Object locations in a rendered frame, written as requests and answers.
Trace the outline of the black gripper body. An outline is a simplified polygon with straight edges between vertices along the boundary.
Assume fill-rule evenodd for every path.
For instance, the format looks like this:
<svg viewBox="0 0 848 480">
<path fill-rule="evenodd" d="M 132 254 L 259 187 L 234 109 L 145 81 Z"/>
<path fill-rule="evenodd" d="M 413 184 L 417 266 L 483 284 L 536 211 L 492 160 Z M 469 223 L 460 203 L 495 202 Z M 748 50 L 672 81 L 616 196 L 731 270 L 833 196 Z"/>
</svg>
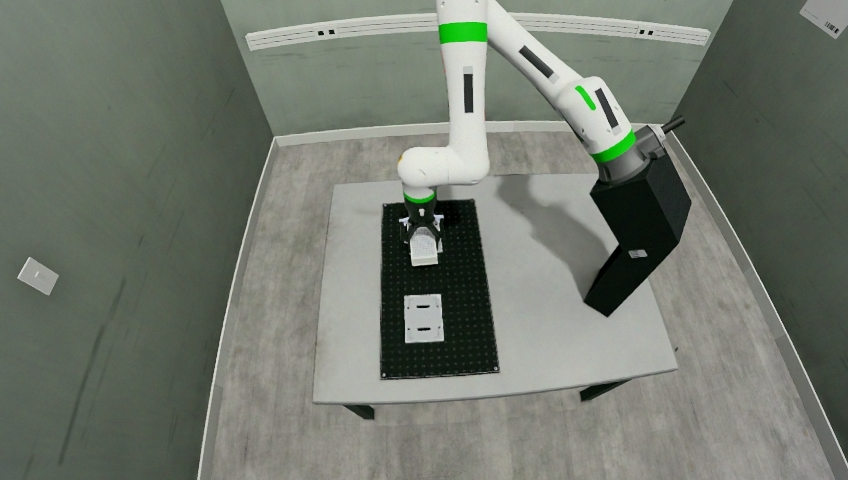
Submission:
<svg viewBox="0 0 848 480">
<path fill-rule="evenodd" d="M 410 224 L 412 224 L 413 226 L 415 225 L 415 223 L 420 223 L 420 225 L 419 225 L 419 227 L 418 227 L 418 228 L 420 228 L 420 227 L 426 227 L 426 226 L 424 225 L 424 223 L 429 222 L 429 224 L 431 224 L 431 223 L 432 223 L 432 222 L 436 219 L 436 218 L 435 218 L 435 214 L 434 214 L 434 209 L 433 209 L 431 212 L 429 212 L 429 213 L 427 213 L 427 214 L 424 214 L 424 216 L 416 215 L 416 214 L 413 214 L 413 213 L 411 213 L 411 212 L 409 212 L 409 211 L 408 211 L 408 214 L 409 214 L 409 215 L 408 215 L 408 217 L 407 217 L 407 218 L 408 218 L 408 222 L 409 222 Z M 431 219 L 431 220 L 430 220 L 430 219 Z M 429 221 L 429 220 L 430 220 L 430 221 Z M 415 222 L 414 222 L 414 221 L 415 221 Z"/>
</svg>

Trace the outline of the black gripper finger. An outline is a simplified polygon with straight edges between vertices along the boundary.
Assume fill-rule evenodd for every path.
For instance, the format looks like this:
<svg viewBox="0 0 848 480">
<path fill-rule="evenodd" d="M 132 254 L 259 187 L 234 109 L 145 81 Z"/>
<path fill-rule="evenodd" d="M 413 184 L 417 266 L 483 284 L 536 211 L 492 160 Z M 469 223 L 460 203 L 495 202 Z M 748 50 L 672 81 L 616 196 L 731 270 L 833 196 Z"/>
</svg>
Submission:
<svg viewBox="0 0 848 480">
<path fill-rule="evenodd" d="M 445 231 L 444 231 L 444 226 L 443 226 L 443 222 L 444 222 L 443 213 L 440 213 L 439 215 L 435 215 L 435 218 L 436 218 L 437 222 L 439 223 L 440 231 L 437 230 L 437 228 L 434 226 L 433 223 L 429 224 L 429 222 L 426 222 L 426 223 L 424 223 L 424 225 L 435 236 L 436 250 L 438 251 L 438 241 L 441 240 L 441 237 L 442 238 L 445 237 Z"/>
<path fill-rule="evenodd" d="M 414 232 L 419 227 L 420 223 L 415 223 L 414 226 L 411 224 L 407 233 L 405 233 L 405 226 L 406 226 L 407 222 L 408 222 L 408 218 L 403 219 L 403 217 L 399 217 L 400 241 L 404 241 L 404 243 L 408 243 L 408 250 L 409 250 L 409 253 L 411 253 L 410 239 L 412 238 Z M 402 228 L 402 231 L 401 231 L 401 228 Z"/>
</svg>

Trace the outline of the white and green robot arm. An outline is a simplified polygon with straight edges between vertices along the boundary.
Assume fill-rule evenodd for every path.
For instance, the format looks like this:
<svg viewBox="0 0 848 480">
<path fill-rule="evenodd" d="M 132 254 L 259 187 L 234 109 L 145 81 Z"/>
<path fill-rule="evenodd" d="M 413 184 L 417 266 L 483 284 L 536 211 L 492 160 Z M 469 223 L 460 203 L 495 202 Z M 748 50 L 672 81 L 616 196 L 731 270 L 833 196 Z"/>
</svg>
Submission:
<svg viewBox="0 0 848 480">
<path fill-rule="evenodd" d="M 562 112 L 560 117 L 596 162 L 604 185 L 624 182 L 651 159 L 663 156 L 665 134 L 685 123 L 680 115 L 661 127 L 646 125 L 633 133 L 601 78 L 582 78 L 495 0 L 436 0 L 436 12 L 448 95 L 449 145 L 414 147 L 401 155 L 397 172 L 405 207 L 413 214 L 424 216 L 435 208 L 436 187 L 476 185 L 488 174 L 487 44 L 516 67 L 559 116 Z"/>
</svg>

